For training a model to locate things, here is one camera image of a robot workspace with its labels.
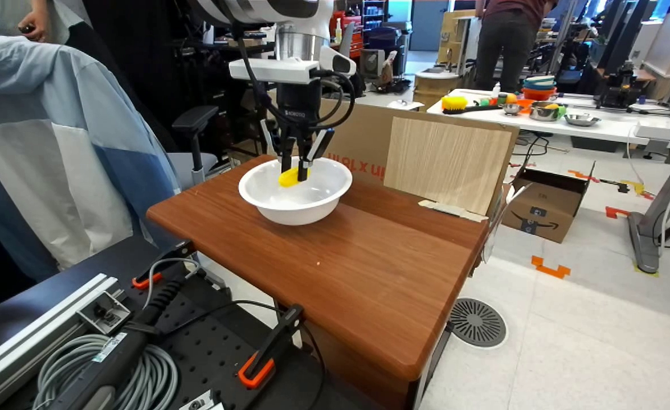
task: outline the wooden table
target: wooden table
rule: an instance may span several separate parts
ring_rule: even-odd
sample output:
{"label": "wooden table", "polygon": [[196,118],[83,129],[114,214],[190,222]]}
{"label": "wooden table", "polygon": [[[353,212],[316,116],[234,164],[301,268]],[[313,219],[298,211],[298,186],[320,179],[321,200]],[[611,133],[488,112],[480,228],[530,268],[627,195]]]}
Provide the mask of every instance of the wooden table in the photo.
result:
{"label": "wooden table", "polygon": [[342,367],[335,375],[367,383],[388,405],[415,401],[415,385],[444,335],[488,228],[430,212],[418,197],[362,182],[353,182],[328,219],[303,228],[276,227],[237,195],[240,179],[261,163],[169,199],[148,216],[279,304],[303,305],[320,335],[334,338],[327,347],[339,345],[346,354],[334,362],[334,350],[328,369]]}

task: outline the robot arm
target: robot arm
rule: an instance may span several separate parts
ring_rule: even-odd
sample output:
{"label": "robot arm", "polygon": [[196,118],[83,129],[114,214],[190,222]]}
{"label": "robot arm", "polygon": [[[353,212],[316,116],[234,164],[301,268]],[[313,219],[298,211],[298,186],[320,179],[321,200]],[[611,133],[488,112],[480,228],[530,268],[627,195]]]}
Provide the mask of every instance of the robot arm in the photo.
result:
{"label": "robot arm", "polygon": [[330,76],[352,79],[355,61],[328,48],[334,0],[194,0],[196,8],[215,23],[230,27],[276,25],[276,59],[230,61],[236,80],[271,82],[279,90],[279,106],[269,102],[279,122],[271,136],[263,118],[268,151],[281,156],[281,174],[292,169],[292,151],[298,149],[296,182],[309,180],[309,166],[320,158],[334,138],[335,125],[325,125],[320,118],[321,82]]}

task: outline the person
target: person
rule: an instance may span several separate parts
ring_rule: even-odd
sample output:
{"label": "person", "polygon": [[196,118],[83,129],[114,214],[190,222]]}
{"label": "person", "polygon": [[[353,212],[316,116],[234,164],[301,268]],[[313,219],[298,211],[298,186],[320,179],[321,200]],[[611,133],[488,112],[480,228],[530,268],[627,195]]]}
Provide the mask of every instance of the person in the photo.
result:
{"label": "person", "polygon": [[476,0],[481,22],[480,50],[474,65],[474,90],[492,90],[494,66],[501,58],[501,91],[517,91],[523,66],[526,65],[538,27],[558,0]]}
{"label": "person", "polygon": [[81,23],[89,23],[83,0],[0,0],[0,36],[68,43]]}

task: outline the white bowl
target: white bowl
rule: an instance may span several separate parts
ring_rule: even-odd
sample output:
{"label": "white bowl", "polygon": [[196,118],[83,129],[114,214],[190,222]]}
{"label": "white bowl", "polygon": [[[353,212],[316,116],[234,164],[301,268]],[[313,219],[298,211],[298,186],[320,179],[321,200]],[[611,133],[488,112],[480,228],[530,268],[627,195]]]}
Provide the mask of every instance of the white bowl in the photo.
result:
{"label": "white bowl", "polygon": [[240,197],[281,227],[317,224],[337,208],[339,197],[353,186],[353,174],[328,158],[313,163],[305,182],[281,187],[279,179],[281,161],[259,164],[240,180]]}

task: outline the gray cable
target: gray cable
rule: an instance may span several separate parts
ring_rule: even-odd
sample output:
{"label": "gray cable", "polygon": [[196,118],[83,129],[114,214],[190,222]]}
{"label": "gray cable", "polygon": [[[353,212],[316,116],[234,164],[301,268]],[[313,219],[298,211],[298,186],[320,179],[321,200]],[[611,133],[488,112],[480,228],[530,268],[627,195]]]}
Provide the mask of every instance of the gray cable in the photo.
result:
{"label": "gray cable", "polygon": [[[48,409],[83,375],[113,338],[83,335],[58,350],[38,376],[34,410]],[[178,389],[178,367],[159,347],[146,347],[132,378],[117,400],[117,410],[166,410]]]}

